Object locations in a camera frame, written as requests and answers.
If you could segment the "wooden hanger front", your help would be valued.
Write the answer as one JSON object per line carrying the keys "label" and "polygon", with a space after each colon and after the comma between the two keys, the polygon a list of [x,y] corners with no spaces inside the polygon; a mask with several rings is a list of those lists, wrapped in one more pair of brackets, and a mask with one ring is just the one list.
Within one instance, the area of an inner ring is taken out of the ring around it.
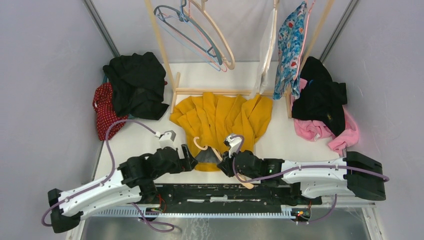
{"label": "wooden hanger front", "polygon": [[[221,154],[215,149],[215,148],[213,148],[213,147],[209,147],[208,145],[205,145],[205,146],[200,146],[199,144],[198,144],[198,139],[199,139],[199,137],[198,136],[196,136],[196,137],[194,137],[193,138],[193,142],[194,142],[194,145],[197,147],[197,148],[199,148],[200,150],[202,150],[202,151],[206,151],[206,150],[208,150],[209,148],[213,151],[213,153],[214,153],[214,155],[216,156],[216,158],[221,162],[222,160],[223,160],[223,157],[221,156]],[[253,189],[254,188],[254,185],[252,184],[252,183],[248,183],[248,182],[243,182],[243,181],[246,181],[246,177],[244,176],[244,175],[241,175],[241,174],[239,174],[239,173],[237,173],[236,175],[235,175],[235,177],[238,177],[239,178],[239,182],[245,187],[245,188],[247,188],[247,189],[249,189],[249,190],[251,190],[251,189]]]}

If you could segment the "yellow garment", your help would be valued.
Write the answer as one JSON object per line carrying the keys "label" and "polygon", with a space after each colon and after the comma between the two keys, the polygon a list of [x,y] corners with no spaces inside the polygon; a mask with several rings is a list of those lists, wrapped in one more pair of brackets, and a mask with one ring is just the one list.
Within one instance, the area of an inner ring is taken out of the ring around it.
{"label": "yellow garment", "polygon": [[259,94],[245,99],[205,92],[180,101],[169,119],[184,130],[188,149],[197,157],[200,147],[212,147],[221,154],[227,151],[224,140],[230,134],[244,136],[242,151],[253,151],[267,131],[272,110],[273,101]]}

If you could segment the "blue floral skirt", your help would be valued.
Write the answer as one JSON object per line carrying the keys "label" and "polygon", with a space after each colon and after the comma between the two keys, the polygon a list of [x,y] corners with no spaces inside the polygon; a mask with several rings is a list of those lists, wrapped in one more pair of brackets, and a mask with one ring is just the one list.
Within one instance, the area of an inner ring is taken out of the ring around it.
{"label": "blue floral skirt", "polygon": [[288,15],[277,34],[278,64],[276,69],[273,99],[279,100],[290,87],[290,93],[294,98],[300,96],[300,76],[294,76],[297,71],[297,58],[301,50],[305,8],[307,4],[301,4]]}

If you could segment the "white garment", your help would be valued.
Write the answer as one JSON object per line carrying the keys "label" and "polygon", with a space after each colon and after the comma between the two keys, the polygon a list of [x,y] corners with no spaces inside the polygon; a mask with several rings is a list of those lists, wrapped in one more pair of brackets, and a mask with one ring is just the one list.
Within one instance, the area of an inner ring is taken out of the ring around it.
{"label": "white garment", "polygon": [[264,37],[264,33],[266,31],[266,27],[267,24],[263,30],[262,33],[262,38],[260,40],[260,45],[259,45],[259,63],[258,63],[258,67],[257,67],[257,73],[256,73],[256,80],[253,86],[253,89],[250,92],[249,98],[252,99],[254,98],[257,94],[263,94],[266,90],[266,88],[268,87],[268,72],[267,75],[265,77],[262,76],[262,71],[264,69],[264,63],[266,61],[266,54],[267,54],[267,47],[266,47],[266,37]]}

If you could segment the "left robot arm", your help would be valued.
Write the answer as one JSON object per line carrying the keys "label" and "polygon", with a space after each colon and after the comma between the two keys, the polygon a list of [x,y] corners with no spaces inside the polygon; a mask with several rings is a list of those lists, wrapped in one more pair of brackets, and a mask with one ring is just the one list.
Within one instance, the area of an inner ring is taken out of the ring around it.
{"label": "left robot arm", "polygon": [[124,204],[150,204],[158,196],[154,183],[165,174],[180,174],[194,170],[198,161],[188,146],[181,145],[183,158],[172,147],[159,148],[155,153],[130,157],[113,171],[95,181],[72,190],[54,188],[47,193],[49,210],[42,224],[53,232],[64,233],[77,227],[82,220],[103,210]]}

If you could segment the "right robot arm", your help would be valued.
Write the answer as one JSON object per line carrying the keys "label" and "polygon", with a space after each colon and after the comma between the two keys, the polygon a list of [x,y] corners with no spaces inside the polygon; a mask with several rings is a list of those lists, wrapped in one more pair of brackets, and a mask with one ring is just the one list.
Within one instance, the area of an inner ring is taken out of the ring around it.
{"label": "right robot arm", "polygon": [[241,183],[260,182],[270,188],[289,186],[289,199],[302,204],[307,199],[348,195],[369,201],[386,200],[380,162],[356,151],[325,161],[299,162],[281,158],[258,158],[251,151],[225,154],[217,164],[228,177],[245,176]]}

